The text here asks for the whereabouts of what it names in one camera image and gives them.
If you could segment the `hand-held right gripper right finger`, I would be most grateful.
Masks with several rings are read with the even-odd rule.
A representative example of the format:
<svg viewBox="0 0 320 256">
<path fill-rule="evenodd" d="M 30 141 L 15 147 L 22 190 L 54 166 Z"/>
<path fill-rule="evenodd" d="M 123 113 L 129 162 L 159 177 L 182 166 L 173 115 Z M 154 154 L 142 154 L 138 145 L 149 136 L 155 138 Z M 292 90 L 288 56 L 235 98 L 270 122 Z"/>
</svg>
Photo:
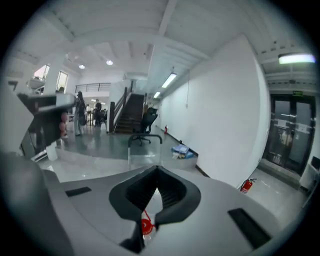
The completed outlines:
<svg viewBox="0 0 320 256">
<path fill-rule="evenodd" d="M 162 210 L 155 215 L 155 226 L 159 228 L 184 221 L 200 204 L 200 189 L 162 166 L 157 166 L 155 173 L 162 200 Z"/>
</svg>

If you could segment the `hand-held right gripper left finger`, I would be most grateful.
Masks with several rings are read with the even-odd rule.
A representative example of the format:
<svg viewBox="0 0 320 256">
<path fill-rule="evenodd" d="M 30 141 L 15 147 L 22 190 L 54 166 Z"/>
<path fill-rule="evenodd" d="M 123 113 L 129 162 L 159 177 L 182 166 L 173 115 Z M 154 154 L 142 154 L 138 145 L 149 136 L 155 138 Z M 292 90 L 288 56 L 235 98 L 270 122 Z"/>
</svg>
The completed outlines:
<svg viewBox="0 0 320 256">
<path fill-rule="evenodd" d="M 158 167 L 155 165 L 117 184 L 109 193 L 109 202 L 117 214 L 134 223 L 131 237 L 119 244 L 134 253 L 140 253 L 145 247 L 142 213 L 156 191 L 157 178 Z"/>
</svg>

